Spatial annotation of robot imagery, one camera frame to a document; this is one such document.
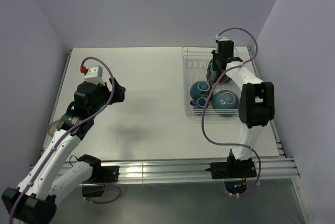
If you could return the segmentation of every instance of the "black wire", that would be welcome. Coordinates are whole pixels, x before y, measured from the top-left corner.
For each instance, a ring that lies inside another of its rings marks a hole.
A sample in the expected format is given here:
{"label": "black wire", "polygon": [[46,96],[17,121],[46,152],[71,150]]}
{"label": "black wire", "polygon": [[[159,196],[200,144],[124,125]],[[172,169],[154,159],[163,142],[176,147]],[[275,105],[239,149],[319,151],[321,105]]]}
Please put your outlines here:
{"label": "black wire", "polygon": [[77,158],[76,155],[71,155],[71,156],[70,156],[70,158],[69,158],[69,164],[73,167],[73,165],[71,164],[71,158],[72,158],[72,157],[75,157],[77,161],[78,161],[78,158]]}

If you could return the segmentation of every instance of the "white wire dish rack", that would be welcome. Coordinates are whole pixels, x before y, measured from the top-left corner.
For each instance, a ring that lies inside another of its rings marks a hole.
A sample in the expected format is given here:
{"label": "white wire dish rack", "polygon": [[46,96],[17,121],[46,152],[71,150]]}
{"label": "white wire dish rack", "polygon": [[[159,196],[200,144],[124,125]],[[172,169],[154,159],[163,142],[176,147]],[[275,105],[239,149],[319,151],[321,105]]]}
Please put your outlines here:
{"label": "white wire dish rack", "polygon": [[[201,80],[206,81],[207,66],[209,61],[213,58],[211,51],[212,48],[208,48],[208,51],[195,51],[195,48],[183,47],[183,74],[184,74],[184,108],[187,116],[199,117],[202,109],[194,109],[190,102],[193,100],[189,93],[191,86]],[[237,50],[234,50],[234,56],[237,57]],[[214,95],[218,91],[229,90],[234,92],[239,98],[241,97],[241,91],[238,86],[230,80],[226,84],[219,84],[214,90]],[[213,109],[211,105],[206,110],[206,116],[216,116],[218,120],[229,120],[239,122],[238,109]]]}

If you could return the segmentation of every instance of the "cable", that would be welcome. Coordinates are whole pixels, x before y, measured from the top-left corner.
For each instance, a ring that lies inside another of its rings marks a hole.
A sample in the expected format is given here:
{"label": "cable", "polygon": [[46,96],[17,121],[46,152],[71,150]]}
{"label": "cable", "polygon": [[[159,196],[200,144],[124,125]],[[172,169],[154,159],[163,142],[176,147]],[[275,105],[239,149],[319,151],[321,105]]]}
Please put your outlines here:
{"label": "cable", "polygon": [[[106,107],[107,105],[109,105],[111,99],[113,98],[113,95],[114,95],[114,90],[115,90],[115,82],[114,82],[114,77],[113,77],[113,74],[112,72],[110,71],[109,67],[103,62],[101,61],[100,59],[96,58],[96,57],[87,57],[85,58],[82,63],[81,63],[81,67],[84,66],[84,63],[89,60],[89,59],[92,59],[92,60],[95,60],[97,62],[99,62],[100,64],[103,65],[103,67],[105,67],[105,69],[107,70],[110,78],[111,78],[111,85],[112,85],[112,88],[111,88],[111,93],[110,93],[110,96],[109,96],[109,99],[108,101],[106,102],[106,104],[99,110],[97,111],[95,114],[89,116],[88,118],[84,119],[83,121],[81,121],[79,124],[71,127],[69,130],[67,130],[59,139],[58,141],[55,143],[54,145],[54,149],[53,150],[50,150],[50,152],[47,154],[46,158],[42,161],[41,165],[37,168],[36,170],[36,173],[31,177],[31,180],[29,181],[29,184],[32,185],[34,183],[34,181],[36,180],[36,178],[38,177],[38,175],[41,173],[41,171],[43,170],[44,166],[46,165],[46,163],[50,160],[52,154],[54,151],[57,150],[57,147],[60,145],[60,143],[64,140],[64,138],[70,133],[72,132],[73,130],[77,129],[79,126],[81,126],[82,124],[86,123],[87,121],[91,120],[92,118],[94,118],[95,116],[97,116],[99,113],[101,113]],[[14,214],[15,214],[15,210],[18,206],[18,204],[20,203],[21,199],[23,198],[23,196],[26,194],[26,192],[29,190],[30,188],[30,185],[27,185],[22,193],[19,195],[19,197],[16,199],[13,207],[12,207],[12,210],[10,211],[10,215],[9,215],[9,224],[13,224],[13,218],[14,218]]]}
{"label": "cable", "polygon": [[245,29],[238,28],[238,27],[233,27],[233,28],[225,29],[225,30],[223,30],[222,32],[220,32],[220,33],[218,34],[218,36],[221,36],[223,33],[227,32],[227,31],[229,31],[229,30],[242,30],[243,32],[247,33],[247,34],[252,38],[252,40],[253,40],[254,43],[255,43],[255,47],[256,47],[256,49],[255,49],[255,54],[253,55],[253,57],[252,57],[251,59],[244,61],[241,65],[233,66],[233,67],[231,67],[231,68],[229,68],[229,69],[226,69],[225,71],[223,71],[223,72],[221,73],[220,77],[218,78],[218,80],[217,80],[217,81],[215,82],[215,84],[213,85],[213,87],[212,87],[212,89],[211,89],[211,91],[210,91],[210,93],[209,93],[209,95],[208,95],[208,97],[207,97],[207,99],[206,99],[205,107],[204,107],[203,114],[202,114],[202,117],[201,117],[201,128],[202,128],[203,135],[205,136],[205,138],[208,140],[208,142],[210,142],[210,143],[212,143],[212,144],[222,145],[222,146],[230,146],[230,147],[231,147],[231,146],[234,146],[234,147],[245,147],[245,148],[250,149],[250,150],[256,155],[256,157],[257,157],[257,159],[258,159],[258,164],[259,164],[259,167],[258,167],[258,175],[257,175],[256,181],[255,181],[255,183],[252,185],[252,187],[251,187],[250,189],[246,190],[243,194],[240,194],[240,195],[239,195],[239,196],[244,196],[244,195],[248,194],[249,192],[251,192],[252,190],[254,190],[255,187],[257,186],[259,180],[260,180],[260,176],[261,176],[261,158],[259,157],[258,153],[257,153],[251,146],[249,146],[249,145],[246,145],[246,144],[239,144],[239,143],[218,143],[218,142],[214,142],[214,141],[212,141],[212,140],[207,136],[207,134],[206,134],[206,132],[205,132],[205,124],[204,124],[204,122],[205,122],[205,113],[206,113],[206,109],[207,109],[207,107],[208,107],[209,101],[210,101],[211,97],[213,96],[214,90],[215,90],[216,86],[219,84],[219,82],[221,81],[221,79],[226,75],[226,73],[227,73],[228,71],[231,71],[231,70],[233,70],[233,69],[237,69],[237,68],[241,68],[244,64],[249,63],[249,62],[251,62],[252,60],[254,60],[255,57],[257,56],[257,53],[258,53],[258,44],[257,44],[257,41],[256,41],[255,37],[254,37],[250,32],[248,32],[248,31],[245,30]]}
{"label": "cable", "polygon": [[116,201],[121,196],[121,193],[122,193],[121,187],[119,187],[118,185],[115,185],[114,183],[98,183],[98,182],[90,182],[90,183],[91,184],[95,184],[95,185],[100,185],[100,186],[113,186],[113,187],[116,187],[119,190],[118,195],[114,199],[111,199],[111,200],[108,200],[108,201],[95,201],[95,200],[92,200],[92,199],[89,199],[89,198],[84,198],[84,200],[86,200],[86,201],[88,201],[90,203],[94,203],[94,204],[108,204],[108,203]]}
{"label": "cable", "polygon": [[69,164],[73,167],[73,164],[71,163],[71,158],[72,158],[72,157],[75,157],[77,161],[78,161],[78,158],[77,158],[76,155],[71,155],[71,156],[70,156],[70,158],[69,158]]}

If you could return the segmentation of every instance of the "blue mug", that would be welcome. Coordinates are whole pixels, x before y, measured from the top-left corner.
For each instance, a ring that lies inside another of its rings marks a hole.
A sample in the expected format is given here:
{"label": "blue mug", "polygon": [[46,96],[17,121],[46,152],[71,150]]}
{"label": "blue mug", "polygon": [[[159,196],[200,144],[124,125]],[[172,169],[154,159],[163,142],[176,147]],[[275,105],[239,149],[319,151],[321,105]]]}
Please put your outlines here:
{"label": "blue mug", "polygon": [[[213,109],[238,109],[239,97],[232,91],[223,90],[216,93],[210,100]],[[231,117],[231,114],[220,114],[224,117]]]}
{"label": "blue mug", "polygon": [[[193,106],[193,109],[204,109],[205,104],[206,104],[207,99],[204,97],[200,97],[197,100],[192,100],[190,102],[190,105]],[[194,111],[195,114],[201,115],[203,112],[202,111]]]}
{"label": "blue mug", "polygon": [[211,89],[212,86],[207,81],[198,81],[192,85],[189,94],[192,99],[197,100],[201,97],[208,97]]}

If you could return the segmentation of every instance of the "gray floor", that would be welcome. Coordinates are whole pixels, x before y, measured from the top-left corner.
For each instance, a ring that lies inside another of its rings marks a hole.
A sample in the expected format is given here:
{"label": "gray floor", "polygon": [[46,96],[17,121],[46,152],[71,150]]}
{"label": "gray floor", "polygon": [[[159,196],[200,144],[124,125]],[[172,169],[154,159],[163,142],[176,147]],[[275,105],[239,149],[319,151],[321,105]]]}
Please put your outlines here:
{"label": "gray floor", "polygon": [[52,224],[304,223],[291,180],[261,181],[254,192],[240,199],[229,198],[222,182],[122,189],[116,202],[96,205],[84,202],[78,188],[61,204]]}

